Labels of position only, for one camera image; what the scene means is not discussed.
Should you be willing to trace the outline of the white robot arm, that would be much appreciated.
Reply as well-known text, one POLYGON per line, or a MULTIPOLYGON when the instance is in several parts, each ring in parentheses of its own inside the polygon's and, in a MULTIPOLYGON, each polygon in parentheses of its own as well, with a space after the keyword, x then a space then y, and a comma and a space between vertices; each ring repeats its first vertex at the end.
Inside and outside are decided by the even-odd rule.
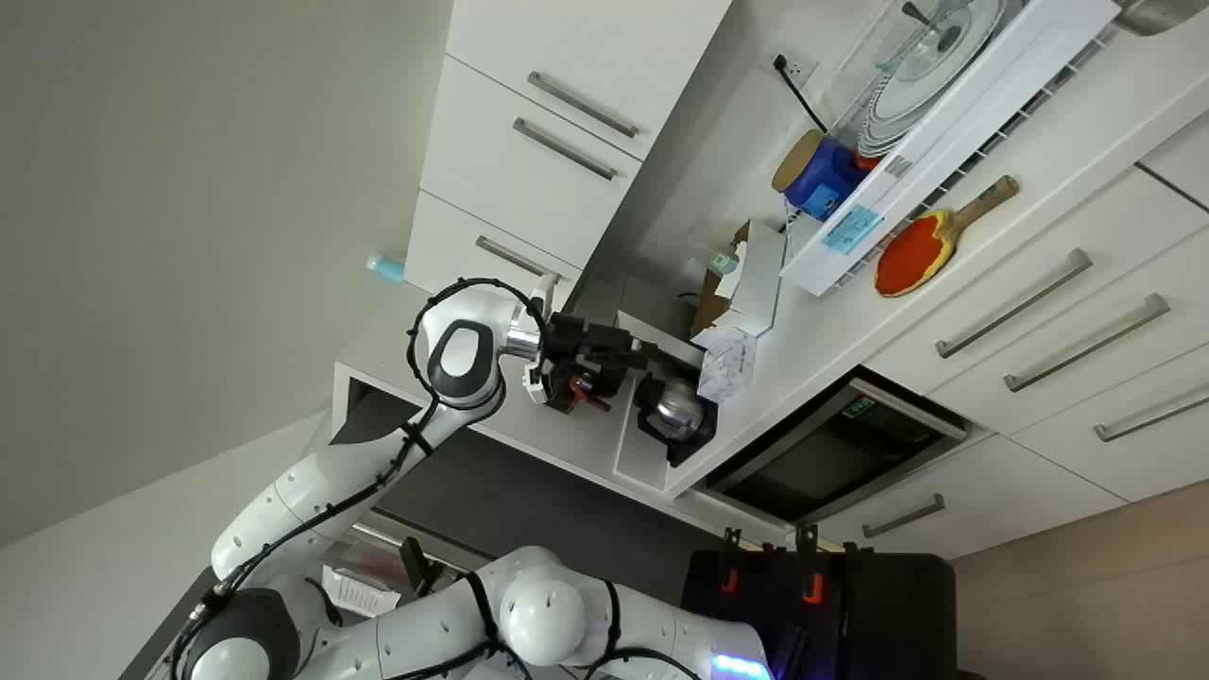
POLYGON ((369 441, 328 441, 281 474, 212 544, 212 592, 169 650, 169 680, 529 680, 636 664, 636 597, 519 548, 452 587, 339 627, 325 551, 413 469, 505 401, 503 360, 545 364, 542 295, 471 275, 428 300, 408 365, 428 406, 369 441))

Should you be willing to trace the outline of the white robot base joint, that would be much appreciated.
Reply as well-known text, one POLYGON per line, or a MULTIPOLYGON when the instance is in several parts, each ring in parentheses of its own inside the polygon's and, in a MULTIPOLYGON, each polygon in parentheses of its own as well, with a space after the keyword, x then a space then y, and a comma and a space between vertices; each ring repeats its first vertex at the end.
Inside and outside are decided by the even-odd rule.
POLYGON ((369 624, 328 630, 296 680, 772 680, 753 624, 683 611, 519 548, 369 624))

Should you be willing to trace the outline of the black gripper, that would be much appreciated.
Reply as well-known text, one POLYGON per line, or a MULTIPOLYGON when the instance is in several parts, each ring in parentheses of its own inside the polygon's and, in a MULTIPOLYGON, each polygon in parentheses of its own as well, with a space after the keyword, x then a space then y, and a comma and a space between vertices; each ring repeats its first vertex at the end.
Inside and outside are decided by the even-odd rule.
POLYGON ((617 325, 554 315, 545 338, 545 394, 554 413, 610 408, 631 372, 631 338, 617 325))

